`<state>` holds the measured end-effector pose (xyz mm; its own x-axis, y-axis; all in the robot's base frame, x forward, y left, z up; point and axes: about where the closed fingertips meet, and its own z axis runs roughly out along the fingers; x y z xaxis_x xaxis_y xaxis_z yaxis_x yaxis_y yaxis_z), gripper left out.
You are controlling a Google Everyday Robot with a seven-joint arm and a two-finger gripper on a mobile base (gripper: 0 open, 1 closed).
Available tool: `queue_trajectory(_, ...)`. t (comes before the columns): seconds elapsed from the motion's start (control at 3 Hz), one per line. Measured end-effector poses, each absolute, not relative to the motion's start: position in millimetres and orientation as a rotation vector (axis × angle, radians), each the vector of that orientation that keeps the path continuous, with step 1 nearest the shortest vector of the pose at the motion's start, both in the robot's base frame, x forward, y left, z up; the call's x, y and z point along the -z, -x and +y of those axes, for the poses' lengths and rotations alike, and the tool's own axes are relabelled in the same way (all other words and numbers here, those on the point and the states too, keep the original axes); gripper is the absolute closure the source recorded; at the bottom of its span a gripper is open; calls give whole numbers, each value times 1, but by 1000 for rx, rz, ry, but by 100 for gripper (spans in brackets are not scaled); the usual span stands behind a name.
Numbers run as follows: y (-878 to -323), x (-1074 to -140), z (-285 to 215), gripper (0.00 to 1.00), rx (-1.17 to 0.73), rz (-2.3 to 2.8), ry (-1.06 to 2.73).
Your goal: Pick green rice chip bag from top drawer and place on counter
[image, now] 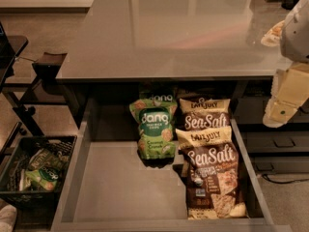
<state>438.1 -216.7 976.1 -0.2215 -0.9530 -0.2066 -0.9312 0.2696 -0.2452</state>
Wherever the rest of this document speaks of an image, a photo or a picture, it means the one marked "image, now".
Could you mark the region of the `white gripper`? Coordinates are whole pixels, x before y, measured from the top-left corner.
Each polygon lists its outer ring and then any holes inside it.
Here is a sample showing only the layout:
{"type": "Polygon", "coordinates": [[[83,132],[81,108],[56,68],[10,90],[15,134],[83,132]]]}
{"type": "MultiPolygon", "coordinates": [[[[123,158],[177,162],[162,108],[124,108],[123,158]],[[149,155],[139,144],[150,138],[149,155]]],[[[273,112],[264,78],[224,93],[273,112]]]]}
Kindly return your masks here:
{"type": "Polygon", "coordinates": [[[279,128],[296,114],[295,107],[302,106],[309,98],[309,65],[296,63],[285,72],[277,70],[270,93],[271,99],[267,102],[263,124],[269,128],[279,128]]]}

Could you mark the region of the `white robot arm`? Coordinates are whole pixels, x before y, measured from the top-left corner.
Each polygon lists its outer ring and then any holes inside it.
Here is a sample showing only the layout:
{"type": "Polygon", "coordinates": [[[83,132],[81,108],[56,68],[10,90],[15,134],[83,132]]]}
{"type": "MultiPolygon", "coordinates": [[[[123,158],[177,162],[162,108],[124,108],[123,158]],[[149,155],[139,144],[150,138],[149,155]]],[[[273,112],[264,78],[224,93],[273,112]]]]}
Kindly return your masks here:
{"type": "Polygon", "coordinates": [[[261,44],[279,46],[281,54],[292,61],[273,76],[263,117],[265,126],[279,128],[309,99],[309,0],[299,0],[284,20],[268,30],[261,44]]]}

